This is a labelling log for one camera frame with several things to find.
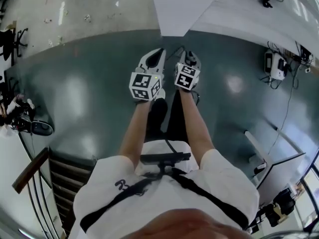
black logo on shirt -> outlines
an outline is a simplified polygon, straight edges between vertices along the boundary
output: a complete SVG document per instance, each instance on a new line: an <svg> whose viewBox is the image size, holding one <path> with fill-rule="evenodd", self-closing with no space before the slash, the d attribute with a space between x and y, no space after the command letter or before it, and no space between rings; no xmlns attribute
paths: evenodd
<svg viewBox="0 0 319 239"><path fill-rule="evenodd" d="M124 191L124 190L126 190L126 189L128 189L130 186L129 185L127 185L126 184L126 181L124 180L124 179L122 179L122 180L119 180L118 182L116 182L115 184L115 187L119 187L119 190L121 191ZM144 193L147 191L147 189L144 189L143 191L142 191L142 193L136 193L135 195L137 195L137 196L142 196L142 195L144 195Z"/></svg>

dark green floor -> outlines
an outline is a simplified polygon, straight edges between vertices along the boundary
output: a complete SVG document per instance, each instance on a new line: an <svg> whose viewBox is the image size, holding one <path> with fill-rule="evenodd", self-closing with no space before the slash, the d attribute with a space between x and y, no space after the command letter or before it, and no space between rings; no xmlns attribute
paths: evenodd
<svg viewBox="0 0 319 239"><path fill-rule="evenodd" d="M135 107L128 89L131 72L150 50L164 47L169 55L180 45L201 59L198 107L214 145L250 176L248 158L254 150L243 132L250 130L264 150L270 150L277 138L271 124L283 124L292 78L272 90L259 81L264 76L264 47L203 32L165 38L156 30L105 34L51 48L9 69L7 75L19 79L21 89L41 106L38 112L48 114L54 124L52 136L33 136L35 152L49 145L74 158L115 155ZM169 104L177 60L170 59L165 67ZM319 146L319 78L303 71L298 78L283 131L307 152L303 172ZM30 136L23 134L23 139L33 153ZM275 160L293 154L280 138L270 153Z"/></svg>

black pants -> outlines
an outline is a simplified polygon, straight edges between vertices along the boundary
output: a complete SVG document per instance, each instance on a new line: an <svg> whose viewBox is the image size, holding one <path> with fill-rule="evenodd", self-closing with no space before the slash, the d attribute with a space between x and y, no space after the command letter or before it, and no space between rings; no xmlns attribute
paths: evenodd
<svg viewBox="0 0 319 239"><path fill-rule="evenodd" d="M160 127L167 113L167 103L165 99L157 99L148 116L145 141L167 139L171 141L184 141L188 143L183 107L181 104L180 93L176 91L170 111L169 122L166 133Z"/></svg>

black strap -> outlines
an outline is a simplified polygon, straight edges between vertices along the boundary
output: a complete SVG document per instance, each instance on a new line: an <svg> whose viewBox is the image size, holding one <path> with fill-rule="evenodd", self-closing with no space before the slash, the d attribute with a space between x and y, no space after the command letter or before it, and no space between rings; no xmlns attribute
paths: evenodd
<svg viewBox="0 0 319 239"><path fill-rule="evenodd" d="M177 153L177 151L173 148L173 146L170 144L170 142L167 139L165 139L165 142L170 147L170 149L172 150L173 153Z"/></svg>
<svg viewBox="0 0 319 239"><path fill-rule="evenodd" d="M80 226L84 232L86 232L90 226L97 222L97 220L111 207L118 204L122 200L131 197L135 194L142 193L143 189L149 185L153 180L147 178L139 181L138 183L132 185L131 187L127 188L126 190L122 191L119 195L117 195L107 206L98 209L95 212L92 212L85 216L81 222Z"/></svg>
<svg viewBox="0 0 319 239"><path fill-rule="evenodd" d="M236 207L233 207L223 201L219 200L218 198L214 197L212 194L208 193L207 191L203 190L202 188L198 187L196 183L188 179L184 176L181 176L181 172L176 173L173 172L170 175L175 181L177 181L184 189L189 189L192 192L197 193L198 195L207 198L211 202L213 202L217 207L219 207L229 218L231 218L234 222L236 222L243 230L248 228L248 219L247 217Z"/></svg>
<svg viewBox="0 0 319 239"><path fill-rule="evenodd" d="M206 197L212 203L214 203L217 207L219 207L229 218L231 218L234 222L236 222L243 230L246 230L248 227L248 219L247 217L236 207L233 207L227 203L220 201L218 198L214 197L207 191L203 190L202 188L198 187L195 182L191 179L188 179L181 174L186 174L185 172L172 168L172 173L167 174L172 177L175 181L177 181L184 189L189 189L192 192L199 194L200 196ZM143 179L138 183L132 185L131 187L127 188L126 190L122 191L119 195L117 195L107 206L98 209L95 212L92 212L85 216L81 222L80 226L83 231L86 233L88 228L92 226L97 220L111 207L118 204L122 200L131 197L135 194L141 194L143 189L152 183L152 179Z"/></svg>

white table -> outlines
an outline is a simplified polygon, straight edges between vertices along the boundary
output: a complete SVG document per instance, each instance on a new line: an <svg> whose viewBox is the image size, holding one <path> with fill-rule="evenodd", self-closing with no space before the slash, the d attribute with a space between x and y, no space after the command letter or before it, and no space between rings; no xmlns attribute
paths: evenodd
<svg viewBox="0 0 319 239"><path fill-rule="evenodd" d="M196 30L233 36L298 54L295 41L319 57L319 0L154 0L163 36Z"/></svg>
<svg viewBox="0 0 319 239"><path fill-rule="evenodd" d="M279 129L276 131L293 147L297 152L296 155L274 162L272 158L263 151L256 138L249 131L245 131L245 136L256 149L256 155L266 163L266 168L262 171L261 178L258 179L257 176L254 177L256 179L256 187L260 194L260 206L271 203L278 193L287 187L290 179L305 157L305 153L287 135Z"/></svg>

